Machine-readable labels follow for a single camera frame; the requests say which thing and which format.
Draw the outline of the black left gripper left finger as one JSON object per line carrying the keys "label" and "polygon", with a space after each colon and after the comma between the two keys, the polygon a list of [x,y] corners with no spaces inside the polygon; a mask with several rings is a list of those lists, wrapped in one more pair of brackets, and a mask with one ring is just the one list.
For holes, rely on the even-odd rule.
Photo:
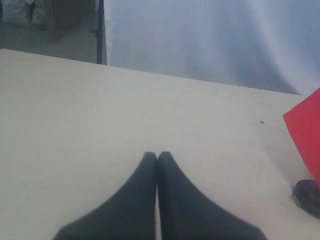
{"label": "black left gripper left finger", "polygon": [[154,240],[157,157],[145,152],[125,184],[102,205],[62,227],[56,240]]}

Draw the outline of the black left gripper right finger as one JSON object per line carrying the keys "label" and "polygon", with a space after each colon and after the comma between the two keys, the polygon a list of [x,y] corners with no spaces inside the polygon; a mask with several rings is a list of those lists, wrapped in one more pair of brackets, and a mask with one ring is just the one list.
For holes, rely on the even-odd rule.
{"label": "black left gripper right finger", "polygon": [[158,156],[157,185],[164,240],[266,239],[259,228],[232,215],[202,194],[168,151]]}

